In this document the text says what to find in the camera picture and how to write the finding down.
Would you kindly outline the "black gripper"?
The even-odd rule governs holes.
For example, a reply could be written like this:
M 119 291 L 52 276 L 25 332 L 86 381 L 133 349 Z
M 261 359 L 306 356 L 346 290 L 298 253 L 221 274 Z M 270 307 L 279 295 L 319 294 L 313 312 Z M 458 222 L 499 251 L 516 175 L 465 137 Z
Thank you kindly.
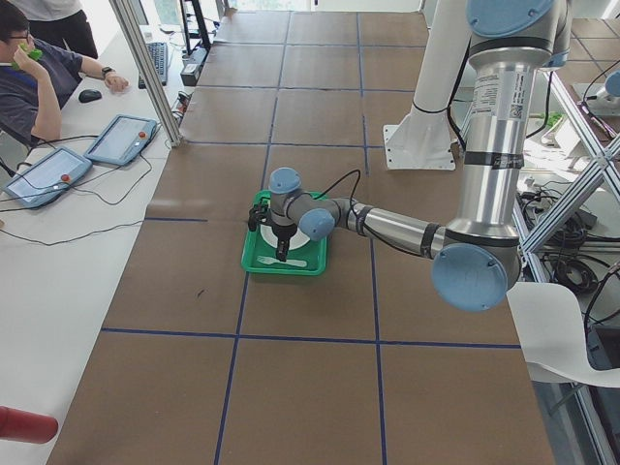
M 287 226 L 274 224 L 271 226 L 272 232 L 277 237 L 276 259 L 285 262 L 288 257 L 290 239 L 295 235 L 295 225 Z

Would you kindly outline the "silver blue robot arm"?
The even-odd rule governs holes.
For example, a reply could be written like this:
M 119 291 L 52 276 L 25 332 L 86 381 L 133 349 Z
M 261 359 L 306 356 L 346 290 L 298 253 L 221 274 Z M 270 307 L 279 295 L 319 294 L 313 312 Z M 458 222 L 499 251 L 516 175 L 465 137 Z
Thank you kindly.
M 475 70 L 456 216 L 441 226 L 350 198 L 316 199 L 281 168 L 269 178 L 264 217 L 277 258 L 296 233 L 319 241 L 344 228 L 430 259 L 435 290 L 456 308 L 499 304 L 521 270 L 512 210 L 535 77 L 566 63 L 571 24 L 567 1 L 439 2 L 411 109 L 385 127 L 384 142 L 390 169 L 450 169 L 450 105 L 463 69 Z

